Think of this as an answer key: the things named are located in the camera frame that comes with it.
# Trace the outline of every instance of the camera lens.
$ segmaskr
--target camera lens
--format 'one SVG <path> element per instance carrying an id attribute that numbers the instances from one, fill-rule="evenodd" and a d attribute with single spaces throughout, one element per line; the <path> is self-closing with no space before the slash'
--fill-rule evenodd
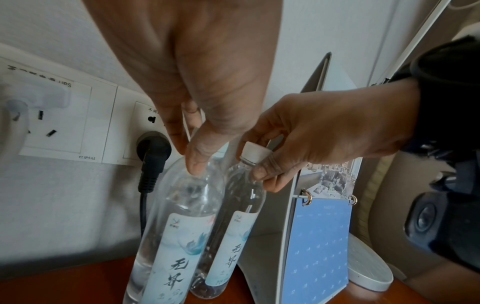
<path id="1" fill-rule="evenodd" d="M 436 214 L 437 210 L 432 203 L 423 207 L 420 214 L 418 215 L 418 219 L 416 221 L 416 228 L 420 232 L 427 231 L 433 225 Z"/>

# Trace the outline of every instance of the gold binder ring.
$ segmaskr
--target gold binder ring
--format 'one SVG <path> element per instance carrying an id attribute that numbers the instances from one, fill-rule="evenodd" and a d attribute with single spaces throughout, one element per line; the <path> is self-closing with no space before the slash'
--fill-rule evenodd
<path id="1" fill-rule="evenodd" d="M 348 203 L 350 206 L 354 206 L 358 203 L 358 199 L 355 195 L 350 195 L 350 203 Z"/>
<path id="2" fill-rule="evenodd" d="M 308 206 L 308 205 L 310 205 L 310 204 L 312 203 L 312 199 L 313 199 L 313 197 L 312 197 L 312 195 L 310 194 L 310 192 L 308 192 L 308 191 L 305 190 L 305 189 L 302 189 L 302 190 L 301 190 L 301 193 L 302 193 L 302 194 L 306 194 L 307 197 L 308 197 L 308 198 L 306 199 L 306 201 L 305 201 L 305 199 L 303 199 L 303 200 L 301 201 L 301 205 L 302 205 L 302 206 Z"/>

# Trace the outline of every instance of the hand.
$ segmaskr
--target hand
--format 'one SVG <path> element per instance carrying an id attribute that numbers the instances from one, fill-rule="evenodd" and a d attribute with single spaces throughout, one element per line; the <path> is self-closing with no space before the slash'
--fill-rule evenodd
<path id="1" fill-rule="evenodd" d="M 83 0 L 150 96 L 190 173 L 253 127 L 272 71 L 282 0 Z M 205 112 L 202 125 L 199 107 Z M 188 143 L 188 129 L 200 127 Z"/>
<path id="2" fill-rule="evenodd" d="M 279 148 L 252 171 L 267 191 L 277 192 L 308 162 L 335 164 L 395 153 L 414 133 L 419 103 L 413 79 L 287 95 L 242 136 L 237 155 L 247 141 L 266 146 L 283 135 Z"/>

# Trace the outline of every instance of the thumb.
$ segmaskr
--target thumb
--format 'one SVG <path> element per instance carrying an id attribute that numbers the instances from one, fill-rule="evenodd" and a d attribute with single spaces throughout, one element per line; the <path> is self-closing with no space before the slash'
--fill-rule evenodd
<path id="1" fill-rule="evenodd" d="M 211 156 L 234 137 L 217 132 L 210 121 L 205 121 L 186 148 L 186 169 L 190 174 L 200 176 Z"/>
<path id="2" fill-rule="evenodd" d="M 270 154 L 252 170 L 255 180 L 266 180 L 288 172 L 301 162 L 297 153 L 299 147 L 288 139 L 284 145 Z"/>

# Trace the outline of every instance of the black sleeve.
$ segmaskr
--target black sleeve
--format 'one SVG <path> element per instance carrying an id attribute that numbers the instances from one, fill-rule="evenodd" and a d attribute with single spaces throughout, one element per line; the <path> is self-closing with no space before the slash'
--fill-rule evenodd
<path id="1" fill-rule="evenodd" d="M 455 40 L 428 51 L 390 80 L 415 77 L 420 109 L 403 151 L 453 161 L 480 149 L 480 42 Z"/>

